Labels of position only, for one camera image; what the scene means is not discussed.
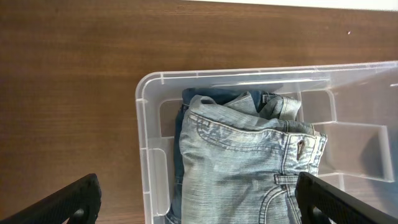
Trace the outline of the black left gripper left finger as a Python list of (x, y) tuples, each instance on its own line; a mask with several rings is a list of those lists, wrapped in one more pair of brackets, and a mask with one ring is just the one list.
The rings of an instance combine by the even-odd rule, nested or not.
[(88, 174), (1, 220), (1, 224), (95, 224), (100, 207), (101, 189), (97, 175)]

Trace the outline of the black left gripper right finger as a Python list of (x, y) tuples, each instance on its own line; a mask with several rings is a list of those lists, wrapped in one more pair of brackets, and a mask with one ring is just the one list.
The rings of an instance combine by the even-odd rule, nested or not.
[(305, 224), (394, 224), (397, 219), (337, 189), (308, 172), (301, 172), (295, 196)]

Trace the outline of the light blue jeans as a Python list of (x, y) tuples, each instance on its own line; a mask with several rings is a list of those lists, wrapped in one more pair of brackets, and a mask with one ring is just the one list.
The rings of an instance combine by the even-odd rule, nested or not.
[(296, 121), (299, 108), (284, 98), (266, 116), (248, 92), (223, 105), (194, 96), (179, 139), (182, 223), (300, 223), (298, 176), (317, 175), (327, 136)]

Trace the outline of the clear plastic storage bin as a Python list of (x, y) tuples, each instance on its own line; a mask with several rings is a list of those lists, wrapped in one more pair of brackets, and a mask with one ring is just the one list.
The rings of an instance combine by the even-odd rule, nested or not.
[(154, 72), (135, 93), (146, 223), (163, 223), (170, 208), (175, 117), (190, 87), (300, 100), (299, 120), (328, 136), (320, 178), (388, 214), (397, 208), (397, 62)]

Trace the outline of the dark blue jeans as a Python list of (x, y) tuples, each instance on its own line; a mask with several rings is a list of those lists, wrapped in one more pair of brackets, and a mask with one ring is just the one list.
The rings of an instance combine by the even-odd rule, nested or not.
[(263, 91), (189, 88), (176, 117), (175, 184), (166, 223), (256, 223), (254, 186), (270, 154)]

